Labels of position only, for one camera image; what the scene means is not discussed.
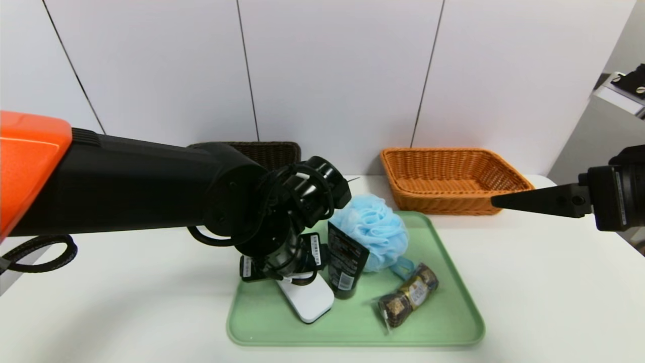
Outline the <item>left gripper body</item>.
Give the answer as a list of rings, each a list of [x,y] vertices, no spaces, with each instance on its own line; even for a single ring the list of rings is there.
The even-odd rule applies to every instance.
[[[320,234],[298,232],[289,216],[267,217],[258,233],[240,244],[240,252],[242,282],[313,283],[330,261]]]

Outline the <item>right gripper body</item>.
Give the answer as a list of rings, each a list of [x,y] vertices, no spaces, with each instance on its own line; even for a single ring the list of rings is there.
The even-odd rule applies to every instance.
[[[644,226],[644,145],[623,149],[587,176],[598,230]]]

